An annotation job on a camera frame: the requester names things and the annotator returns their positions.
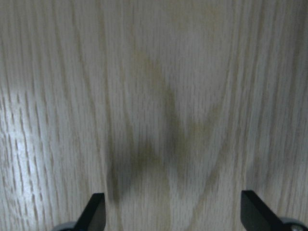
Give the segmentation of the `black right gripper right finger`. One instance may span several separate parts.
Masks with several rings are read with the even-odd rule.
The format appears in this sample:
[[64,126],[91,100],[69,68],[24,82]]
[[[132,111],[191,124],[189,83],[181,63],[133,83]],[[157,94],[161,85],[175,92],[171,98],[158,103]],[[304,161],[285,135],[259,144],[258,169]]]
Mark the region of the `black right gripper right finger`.
[[241,192],[241,223],[246,231],[288,231],[289,227],[251,190]]

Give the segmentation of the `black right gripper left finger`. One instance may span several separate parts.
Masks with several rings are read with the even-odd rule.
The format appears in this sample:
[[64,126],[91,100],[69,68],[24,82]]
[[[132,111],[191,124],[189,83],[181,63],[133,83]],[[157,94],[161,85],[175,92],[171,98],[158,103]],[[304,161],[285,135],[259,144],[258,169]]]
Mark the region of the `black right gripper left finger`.
[[103,231],[106,227],[104,193],[94,193],[73,227],[74,231]]

